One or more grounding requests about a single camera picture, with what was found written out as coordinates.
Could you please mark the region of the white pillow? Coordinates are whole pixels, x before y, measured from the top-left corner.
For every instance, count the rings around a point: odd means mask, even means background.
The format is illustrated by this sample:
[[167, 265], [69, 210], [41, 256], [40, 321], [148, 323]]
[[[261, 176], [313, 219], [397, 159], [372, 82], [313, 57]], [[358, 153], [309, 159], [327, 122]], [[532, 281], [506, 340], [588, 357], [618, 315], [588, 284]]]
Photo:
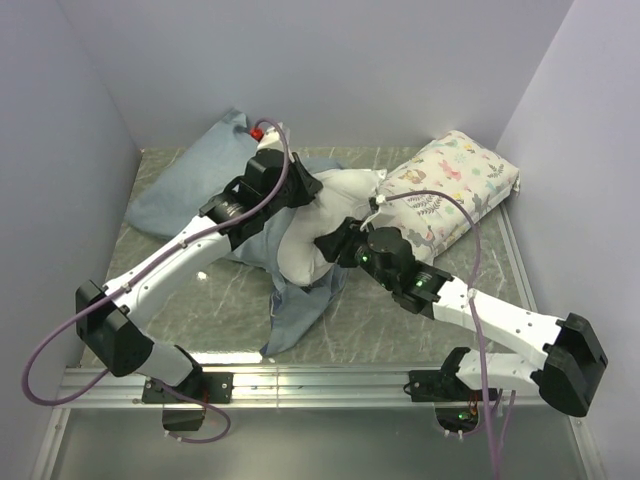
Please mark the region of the white pillow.
[[278, 248], [277, 264], [286, 280], [308, 286], [332, 268], [314, 240], [334, 232], [348, 217], [366, 218], [369, 199], [386, 175], [385, 169], [331, 169], [313, 175], [323, 188], [310, 204], [296, 209]]

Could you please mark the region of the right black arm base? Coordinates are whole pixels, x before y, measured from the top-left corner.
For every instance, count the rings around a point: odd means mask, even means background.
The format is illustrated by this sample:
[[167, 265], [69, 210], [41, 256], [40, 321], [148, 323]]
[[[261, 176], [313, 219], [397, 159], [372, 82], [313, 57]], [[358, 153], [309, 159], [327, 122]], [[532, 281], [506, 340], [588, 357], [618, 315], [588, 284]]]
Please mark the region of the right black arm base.
[[464, 440], [485, 429], [481, 389], [471, 388], [457, 377], [462, 360], [469, 353], [474, 350], [456, 347], [439, 369], [410, 370], [408, 382], [402, 387], [412, 403], [434, 405], [435, 428], [444, 437]]

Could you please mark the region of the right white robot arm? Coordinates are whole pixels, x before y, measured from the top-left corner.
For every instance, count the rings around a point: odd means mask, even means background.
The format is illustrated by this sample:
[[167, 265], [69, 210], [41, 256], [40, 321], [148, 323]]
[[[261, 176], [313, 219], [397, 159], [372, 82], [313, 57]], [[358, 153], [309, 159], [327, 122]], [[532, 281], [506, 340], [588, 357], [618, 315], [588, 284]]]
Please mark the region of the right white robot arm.
[[404, 310], [468, 330], [508, 348], [482, 356], [456, 348], [442, 365], [440, 385], [451, 399], [482, 387], [537, 394], [573, 417], [587, 415], [608, 359], [591, 323], [571, 313], [557, 318], [532, 312], [478, 290], [415, 259], [394, 227], [364, 229], [348, 218], [314, 241], [324, 258], [361, 268]]

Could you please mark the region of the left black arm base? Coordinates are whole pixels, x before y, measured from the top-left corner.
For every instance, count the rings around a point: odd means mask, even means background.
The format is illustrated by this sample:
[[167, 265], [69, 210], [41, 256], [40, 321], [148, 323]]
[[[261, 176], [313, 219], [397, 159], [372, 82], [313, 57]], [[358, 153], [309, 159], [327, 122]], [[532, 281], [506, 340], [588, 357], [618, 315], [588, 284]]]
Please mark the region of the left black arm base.
[[177, 387], [147, 379], [141, 402], [162, 407], [162, 426], [175, 438], [198, 432], [205, 424], [207, 413], [214, 411], [222, 419], [222, 430], [214, 437], [217, 440], [231, 428], [229, 415], [219, 406], [231, 402], [233, 381], [234, 374], [228, 371], [202, 372]]

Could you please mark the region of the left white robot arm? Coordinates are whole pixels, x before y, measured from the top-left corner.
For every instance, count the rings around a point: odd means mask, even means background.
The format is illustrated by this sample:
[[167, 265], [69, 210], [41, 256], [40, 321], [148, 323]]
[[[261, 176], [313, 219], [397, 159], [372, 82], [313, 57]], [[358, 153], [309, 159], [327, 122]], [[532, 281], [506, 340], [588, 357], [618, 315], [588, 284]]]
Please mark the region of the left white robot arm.
[[152, 339], [146, 323], [190, 275], [261, 232], [280, 210], [311, 203], [322, 184], [297, 154], [258, 151], [179, 233], [129, 272], [76, 292], [76, 333], [115, 377], [138, 373], [164, 382], [179, 402], [201, 390], [200, 368], [182, 348]]

